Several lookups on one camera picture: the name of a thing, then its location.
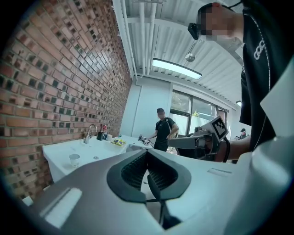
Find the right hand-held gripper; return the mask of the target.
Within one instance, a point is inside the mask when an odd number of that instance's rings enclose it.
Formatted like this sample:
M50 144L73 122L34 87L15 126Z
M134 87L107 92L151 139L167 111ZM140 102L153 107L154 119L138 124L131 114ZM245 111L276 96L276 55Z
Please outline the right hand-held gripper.
M217 116L203 126L195 127L194 136L172 138L167 144L170 147L196 147L196 158L206 161L215 161L215 156L222 142L226 144L223 161L228 160L230 142L227 139L228 129L221 116Z

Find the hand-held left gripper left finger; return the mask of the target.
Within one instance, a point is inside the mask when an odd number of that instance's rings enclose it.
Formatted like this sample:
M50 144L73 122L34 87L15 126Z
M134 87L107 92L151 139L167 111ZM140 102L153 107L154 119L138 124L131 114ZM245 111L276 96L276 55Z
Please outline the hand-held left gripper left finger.
M124 201L107 184L112 166L141 153L88 163L63 177L28 208L33 225L45 235L163 235L145 203Z

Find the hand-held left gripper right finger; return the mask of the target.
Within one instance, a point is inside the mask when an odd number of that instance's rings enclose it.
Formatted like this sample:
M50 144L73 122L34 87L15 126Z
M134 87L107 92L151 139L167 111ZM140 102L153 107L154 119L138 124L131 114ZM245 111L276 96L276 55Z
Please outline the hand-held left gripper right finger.
M249 235L245 201L251 153L236 164L197 160L147 151L151 175L168 181L158 194L161 221L147 221L149 235Z

